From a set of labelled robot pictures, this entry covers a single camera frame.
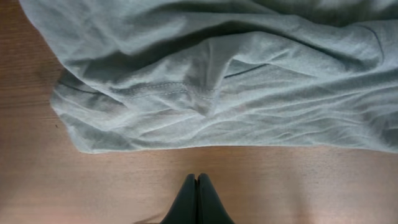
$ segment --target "cloth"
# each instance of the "cloth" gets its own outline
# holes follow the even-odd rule
[[[82,152],[398,152],[398,1],[21,0]]]

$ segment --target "wood grain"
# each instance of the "wood grain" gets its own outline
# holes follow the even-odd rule
[[[157,223],[189,173],[236,223],[398,223],[398,155],[330,147],[79,153],[49,106],[57,62],[0,1],[0,223]]]

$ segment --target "gray fabric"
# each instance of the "gray fabric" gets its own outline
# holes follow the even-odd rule
[[[51,102],[80,151],[398,152],[397,1],[21,4],[67,69]]]

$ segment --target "black pointed object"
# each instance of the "black pointed object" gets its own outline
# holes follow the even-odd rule
[[[160,224],[233,224],[207,174],[189,174]]]

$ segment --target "wooden table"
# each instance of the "wooden table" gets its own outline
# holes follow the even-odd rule
[[[398,155],[206,147],[89,155],[49,105],[61,66],[17,1],[0,1],[0,224],[158,223],[189,173],[236,223],[398,223]]]

